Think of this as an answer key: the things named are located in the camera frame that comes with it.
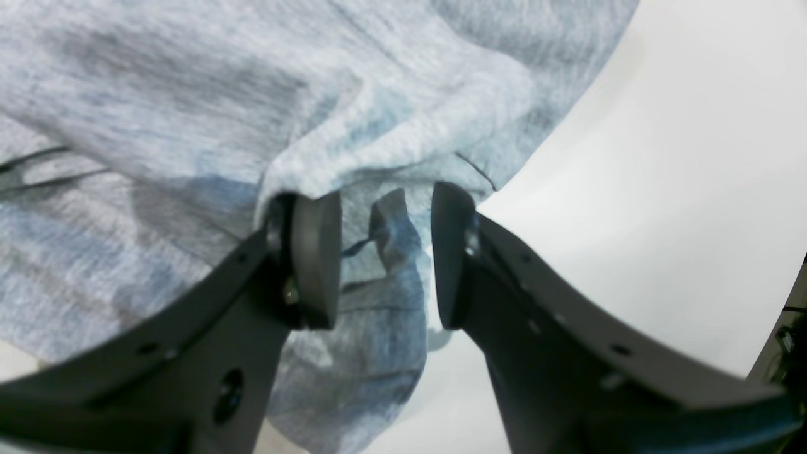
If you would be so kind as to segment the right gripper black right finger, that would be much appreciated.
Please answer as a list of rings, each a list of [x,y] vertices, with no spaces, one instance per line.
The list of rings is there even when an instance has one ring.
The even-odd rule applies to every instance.
[[[804,453],[805,408],[677,353],[573,288],[518,236],[437,183],[442,325],[482,351],[513,453]]]

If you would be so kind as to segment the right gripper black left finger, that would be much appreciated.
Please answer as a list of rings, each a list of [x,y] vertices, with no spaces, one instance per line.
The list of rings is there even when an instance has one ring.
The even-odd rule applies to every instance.
[[[289,334],[335,325],[340,254],[340,195],[280,195],[161,313],[3,384],[2,452],[251,453]]]

